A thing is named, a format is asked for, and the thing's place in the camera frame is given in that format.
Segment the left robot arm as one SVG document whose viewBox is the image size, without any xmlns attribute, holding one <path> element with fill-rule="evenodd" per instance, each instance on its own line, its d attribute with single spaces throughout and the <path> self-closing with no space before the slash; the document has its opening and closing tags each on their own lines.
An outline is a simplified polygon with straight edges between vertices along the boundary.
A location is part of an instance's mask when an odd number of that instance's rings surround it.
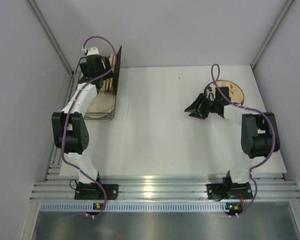
<svg viewBox="0 0 300 240">
<path fill-rule="evenodd" d="M 103 194 L 103 186 L 97 183 L 98 171 L 87 152 L 90 136 L 84 117 L 98 94 L 98 84 L 89 82 L 103 74 L 104 66 L 98 53 L 87 55 L 79 66 L 82 78 L 73 97 L 60 112 L 51 116 L 53 139 L 55 146 L 61 149 L 63 162 L 75 168 L 79 182 L 87 185 L 87 195 L 97 199 Z"/>
</svg>

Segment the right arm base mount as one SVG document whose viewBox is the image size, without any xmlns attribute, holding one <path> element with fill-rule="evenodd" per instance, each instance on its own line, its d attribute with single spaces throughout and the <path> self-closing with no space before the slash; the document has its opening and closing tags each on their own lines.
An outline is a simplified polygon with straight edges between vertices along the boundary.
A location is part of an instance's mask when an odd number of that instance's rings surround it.
<svg viewBox="0 0 300 240">
<path fill-rule="evenodd" d="M 210 183 L 206 185 L 207 195 L 209 200 L 250 200 L 253 198 L 251 185 L 234 183 L 231 186 L 226 186 L 223 183 Z"/>
</svg>

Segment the aluminium rail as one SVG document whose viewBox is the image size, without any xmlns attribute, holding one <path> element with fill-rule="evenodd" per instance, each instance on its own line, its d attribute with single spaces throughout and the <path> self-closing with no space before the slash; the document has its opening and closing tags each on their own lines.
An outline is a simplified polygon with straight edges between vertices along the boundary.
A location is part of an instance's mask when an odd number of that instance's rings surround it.
<svg viewBox="0 0 300 240">
<path fill-rule="evenodd" d="M 300 191 L 295 181 L 285 180 L 282 175 L 268 174 L 254 177 L 259 202 L 299 201 Z M 215 176 L 109 176 L 102 179 L 104 184 L 117 184 L 120 201 L 207 201 L 207 184 L 219 183 Z M 36 182 L 30 194 L 33 201 L 73 200 L 75 191 L 70 177 L 49 175 L 44 182 Z"/>
</svg>

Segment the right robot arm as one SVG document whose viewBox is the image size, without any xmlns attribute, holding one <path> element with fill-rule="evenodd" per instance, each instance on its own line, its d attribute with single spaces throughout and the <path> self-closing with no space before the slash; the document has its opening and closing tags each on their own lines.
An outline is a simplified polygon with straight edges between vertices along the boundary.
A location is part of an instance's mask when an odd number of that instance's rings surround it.
<svg viewBox="0 0 300 240">
<path fill-rule="evenodd" d="M 227 178 L 231 181 L 223 185 L 224 194 L 232 199 L 242 192 L 240 184 L 249 181 L 252 170 L 262 166 L 280 149 L 275 115 L 244 107 L 242 100 L 235 101 L 233 97 L 230 86 L 209 86 L 184 110 L 193 118 L 205 120 L 209 114 L 217 114 L 240 126 L 240 145 L 245 156 L 228 171 Z"/>
</svg>

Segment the dark square plate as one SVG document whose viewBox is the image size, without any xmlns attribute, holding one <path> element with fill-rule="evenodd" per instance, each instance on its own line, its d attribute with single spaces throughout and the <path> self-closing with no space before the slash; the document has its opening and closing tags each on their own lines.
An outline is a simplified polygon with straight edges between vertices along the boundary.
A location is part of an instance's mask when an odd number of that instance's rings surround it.
<svg viewBox="0 0 300 240">
<path fill-rule="evenodd" d="M 118 92 L 118 85 L 119 85 L 119 76 L 120 76 L 120 69 L 121 69 L 121 55 L 122 55 L 122 46 L 120 46 L 117 54 L 116 54 L 116 63 L 114 66 L 114 71 L 113 71 L 113 92 L 114 95 L 117 95 Z"/>
</svg>

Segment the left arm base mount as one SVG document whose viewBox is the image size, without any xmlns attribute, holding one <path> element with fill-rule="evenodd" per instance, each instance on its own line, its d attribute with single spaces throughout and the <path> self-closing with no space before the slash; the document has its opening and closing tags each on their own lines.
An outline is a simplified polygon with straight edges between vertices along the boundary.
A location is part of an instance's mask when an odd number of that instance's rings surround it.
<svg viewBox="0 0 300 240">
<path fill-rule="evenodd" d="M 119 193 L 118 184 L 102 184 L 107 200 L 116 200 Z M 75 188 L 75 200 L 104 200 L 103 190 L 95 183 L 82 183 Z"/>
</svg>

